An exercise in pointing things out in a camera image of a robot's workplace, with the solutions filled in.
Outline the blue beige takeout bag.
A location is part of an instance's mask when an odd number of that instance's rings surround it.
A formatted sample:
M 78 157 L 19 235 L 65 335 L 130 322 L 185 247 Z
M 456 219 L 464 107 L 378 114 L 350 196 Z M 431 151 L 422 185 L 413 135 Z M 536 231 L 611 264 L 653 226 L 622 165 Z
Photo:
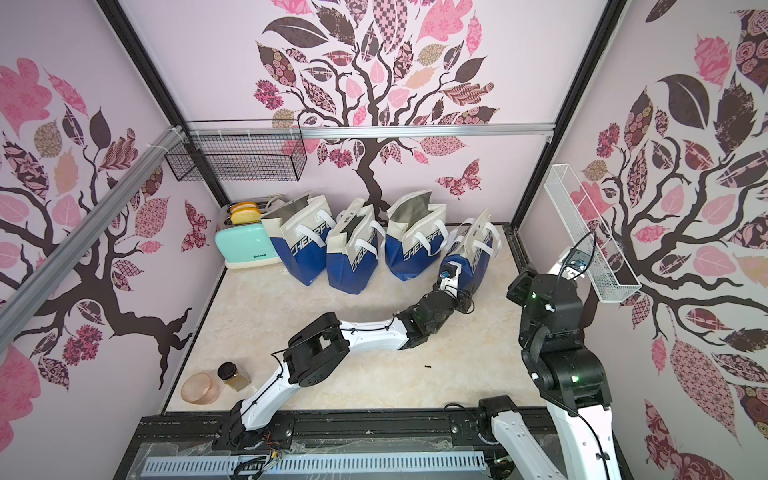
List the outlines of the blue beige takeout bag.
M 484 209 L 451 231 L 440 267 L 450 261 L 461 265 L 459 287 L 472 296 L 479 289 L 490 261 L 498 255 L 501 236 L 491 223 L 491 213 Z
M 324 195 L 305 195 L 261 218 L 287 271 L 309 286 L 325 270 L 327 237 L 336 226 Z
M 347 294 L 360 294 L 378 266 L 384 237 L 373 206 L 362 198 L 354 199 L 326 239 L 329 285 Z
M 401 281 L 418 277 L 445 248 L 447 205 L 432 202 L 432 191 L 399 198 L 388 210 L 385 263 Z

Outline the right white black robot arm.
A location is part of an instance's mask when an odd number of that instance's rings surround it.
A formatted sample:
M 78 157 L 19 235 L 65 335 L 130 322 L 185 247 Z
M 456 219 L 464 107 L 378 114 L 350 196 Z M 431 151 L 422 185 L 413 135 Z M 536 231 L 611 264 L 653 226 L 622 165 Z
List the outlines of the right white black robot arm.
M 507 297 L 522 309 L 521 359 L 546 402 L 565 468 L 557 468 L 508 396 L 479 401 L 481 436 L 503 447 L 524 479 L 620 478 L 607 375 L 580 338 L 583 303 L 575 282 L 526 268 Z

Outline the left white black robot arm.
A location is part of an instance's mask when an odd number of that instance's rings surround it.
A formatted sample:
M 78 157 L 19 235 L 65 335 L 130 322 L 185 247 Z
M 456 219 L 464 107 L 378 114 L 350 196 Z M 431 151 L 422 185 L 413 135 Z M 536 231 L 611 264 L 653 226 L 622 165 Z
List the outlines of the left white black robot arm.
M 325 381 L 356 353 L 414 349 L 437 334 L 451 315 L 474 310 L 474 291 L 450 267 L 441 270 L 433 289 L 405 310 L 378 322 L 341 321 L 327 312 L 272 352 L 277 368 L 251 396 L 238 401 L 223 417 L 215 450 L 253 449 L 274 415 L 299 390 Z

